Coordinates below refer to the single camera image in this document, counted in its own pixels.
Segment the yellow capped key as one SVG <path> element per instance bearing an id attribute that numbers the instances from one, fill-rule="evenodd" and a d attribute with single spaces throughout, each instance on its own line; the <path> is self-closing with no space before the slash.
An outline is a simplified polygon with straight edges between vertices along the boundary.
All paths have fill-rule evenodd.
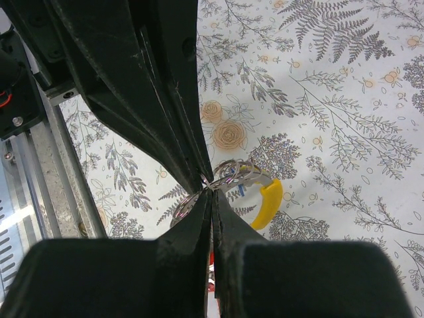
<path id="1" fill-rule="evenodd" d="M 272 179 L 266 172 L 253 172 L 245 178 L 234 182 L 235 186 L 250 187 L 260 184 L 259 192 L 262 196 L 262 204 L 256 218 L 250 226 L 254 230 L 262 230 L 274 218 L 284 196 L 283 186 L 279 179 Z"/>

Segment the aluminium front rail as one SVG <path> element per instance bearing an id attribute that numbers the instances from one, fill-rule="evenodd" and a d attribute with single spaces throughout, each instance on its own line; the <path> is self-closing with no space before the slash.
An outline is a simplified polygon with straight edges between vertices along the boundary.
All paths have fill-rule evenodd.
<path id="1" fill-rule="evenodd" d="M 1 142 L 1 297 L 38 241 L 106 235 L 60 108 L 44 107 L 46 119 Z"/>

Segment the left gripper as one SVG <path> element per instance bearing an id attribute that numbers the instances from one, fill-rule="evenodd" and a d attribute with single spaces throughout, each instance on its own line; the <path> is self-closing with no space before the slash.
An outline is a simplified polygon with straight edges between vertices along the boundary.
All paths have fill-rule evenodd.
<path id="1" fill-rule="evenodd" d="M 44 97 L 57 105 L 78 91 L 106 127 L 167 169 L 178 149 L 138 34 L 129 1 L 2 1 L 1 140 L 42 122 Z"/>

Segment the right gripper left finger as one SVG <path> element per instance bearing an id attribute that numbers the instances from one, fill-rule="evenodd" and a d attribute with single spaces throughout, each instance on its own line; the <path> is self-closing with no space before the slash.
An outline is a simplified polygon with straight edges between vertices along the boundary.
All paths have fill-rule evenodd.
<path id="1" fill-rule="evenodd" d="M 2 317 L 205 317 L 212 193 L 154 240 L 42 240 L 23 259 Z"/>

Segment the floral tablecloth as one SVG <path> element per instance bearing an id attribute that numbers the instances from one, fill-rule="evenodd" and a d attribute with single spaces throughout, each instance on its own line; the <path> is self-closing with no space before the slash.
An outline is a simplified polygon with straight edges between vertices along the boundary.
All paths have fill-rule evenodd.
<path id="1" fill-rule="evenodd" d="M 282 182 L 272 240 L 363 240 L 423 295 L 423 2 L 162 1 L 212 167 Z"/>

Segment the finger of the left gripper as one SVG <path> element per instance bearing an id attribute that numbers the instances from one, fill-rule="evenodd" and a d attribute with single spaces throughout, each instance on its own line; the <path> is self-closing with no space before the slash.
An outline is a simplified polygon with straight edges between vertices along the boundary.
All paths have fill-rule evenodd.
<path id="1" fill-rule="evenodd" d="M 129 1 L 129 8 L 172 132 L 168 144 L 178 149 L 166 167 L 180 184 L 202 186 L 213 173 L 199 114 L 197 1 Z"/>

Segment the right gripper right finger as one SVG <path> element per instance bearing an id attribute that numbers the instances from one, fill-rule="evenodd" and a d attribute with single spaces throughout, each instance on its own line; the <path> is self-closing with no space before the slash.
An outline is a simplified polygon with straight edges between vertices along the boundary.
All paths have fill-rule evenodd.
<path id="1" fill-rule="evenodd" d="M 374 243 L 272 241 L 212 197 L 215 295 L 222 317 L 411 317 Z"/>

